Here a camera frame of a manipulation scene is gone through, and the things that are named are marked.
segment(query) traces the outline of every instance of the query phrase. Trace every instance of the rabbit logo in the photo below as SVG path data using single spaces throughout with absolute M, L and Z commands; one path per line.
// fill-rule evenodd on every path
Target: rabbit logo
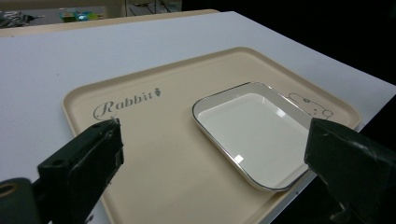
M 303 111 L 305 111 L 310 116 L 317 119 L 329 119 L 333 112 L 329 109 L 326 109 L 324 106 L 313 102 L 307 98 L 304 98 L 302 95 L 297 93 L 290 93 L 286 98 L 290 99 L 292 102 L 297 104 Z
M 141 94 L 137 94 L 134 96 L 127 96 L 122 100 L 107 101 L 100 104 L 93 110 L 93 117 L 98 120 L 105 120 L 111 117 L 116 117 L 117 112 L 121 109 L 124 109 L 128 106 L 142 104 L 146 101 L 149 101 L 154 98 L 158 98 L 160 96 L 161 96 L 160 88 L 155 88 L 154 94 L 151 91 L 142 92 Z

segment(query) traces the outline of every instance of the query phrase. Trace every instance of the wire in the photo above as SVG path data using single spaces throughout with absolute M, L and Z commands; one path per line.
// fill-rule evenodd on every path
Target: wire
M 171 10 L 169 10 L 169 8 L 166 6 L 165 2 L 163 0 L 158 0 L 160 2 L 160 4 L 162 4 L 167 12 L 171 12 Z
M 128 3 L 129 3 L 129 0 L 124 0 L 125 17 L 128 17 Z
M 0 11 L 0 29 L 28 26 L 30 21 L 42 17 L 44 16 L 33 17 L 29 15 L 24 15 L 21 12 L 17 12 L 17 11 L 11 11 L 11 12 Z
M 155 14 L 153 11 L 151 11 L 151 9 L 149 9 L 149 4 L 146 4 L 146 8 L 148 9 L 149 12 L 151 12 L 151 14 Z
M 129 10 L 131 10 L 131 12 L 132 12 L 132 14 L 134 15 L 134 16 L 136 16 L 136 14 L 134 14 L 134 11 L 129 7 Z

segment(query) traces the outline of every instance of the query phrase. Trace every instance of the rectangular dish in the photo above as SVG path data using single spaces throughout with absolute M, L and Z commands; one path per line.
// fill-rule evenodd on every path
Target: rectangular dish
M 305 172 L 311 116 L 270 87 L 243 85 L 196 102 L 198 126 L 254 188 L 286 190 Z

